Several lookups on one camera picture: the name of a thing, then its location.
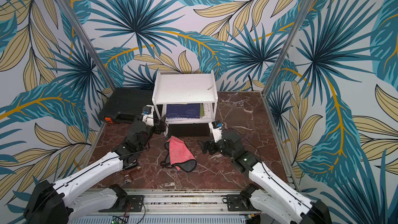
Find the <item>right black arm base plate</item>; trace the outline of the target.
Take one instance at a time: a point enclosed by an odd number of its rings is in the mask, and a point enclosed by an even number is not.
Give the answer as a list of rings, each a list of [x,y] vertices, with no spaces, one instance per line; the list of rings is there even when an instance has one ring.
[[[226,195],[222,201],[227,205],[229,212],[256,212],[261,210],[255,208],[254,200],[260,197],[268,198],[269,195],[255,184],[250,183],[238,194]]]

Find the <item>white two-tier bookshelf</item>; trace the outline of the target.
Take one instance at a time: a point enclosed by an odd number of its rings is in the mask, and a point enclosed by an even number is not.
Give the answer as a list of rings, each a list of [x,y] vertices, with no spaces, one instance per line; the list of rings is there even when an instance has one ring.
[[[158,117],[166,117],[165,137],[207,137],[215,121],[218,93],[213,72],[209,74],[168,74],[157,72],[152,103]],[[212,119],[167,118],[169,104],[212,103]]]

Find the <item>pink cloth with black trim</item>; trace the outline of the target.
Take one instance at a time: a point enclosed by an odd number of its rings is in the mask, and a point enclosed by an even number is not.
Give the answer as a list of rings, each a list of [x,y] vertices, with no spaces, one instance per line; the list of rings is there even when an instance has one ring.
[[[167,156],[160,163],[162,168],[176,169],[187,173],[195,170],[197,161],[183,140],[171,136],[164,146],[167,150]]]

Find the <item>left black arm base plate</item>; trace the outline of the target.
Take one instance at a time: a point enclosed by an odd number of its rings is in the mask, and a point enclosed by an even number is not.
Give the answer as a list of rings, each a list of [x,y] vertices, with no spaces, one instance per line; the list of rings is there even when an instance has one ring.
[[[144,195],[129,195],[119,185],[114,184],[109,186],[117,196],[117,200],[112,207],[99,210],[100,213],[115,213],[115,212],[127,212],[127,213],[138,213],[142,211],[144,203]]]

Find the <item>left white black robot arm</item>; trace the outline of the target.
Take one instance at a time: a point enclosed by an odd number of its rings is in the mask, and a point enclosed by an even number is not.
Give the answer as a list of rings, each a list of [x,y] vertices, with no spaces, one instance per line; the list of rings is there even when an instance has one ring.
[[[166,128],[165,118],[145,115],[130,125],[122,143],[98,161],[53,183],[45,180],[36,185],[23,213],[27,223],[70,224],[97,211],[128,207],[127,194],[118,185],[84,197],[82,193],[114,173],[138,167],[138,158],[149,150],[152,135],[161,134]]]

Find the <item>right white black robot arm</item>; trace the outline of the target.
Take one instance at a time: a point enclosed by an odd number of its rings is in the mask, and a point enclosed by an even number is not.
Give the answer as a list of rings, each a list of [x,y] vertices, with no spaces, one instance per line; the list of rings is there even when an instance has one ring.
[[[281,224],[330,224],[328,207],[297,192],[269,169],[254,153],[246,150],[243,137],[234,129],[213,130],[211,141],[199,141],[204,154],[220,153],[254,184],[241,197],[261,213]]]

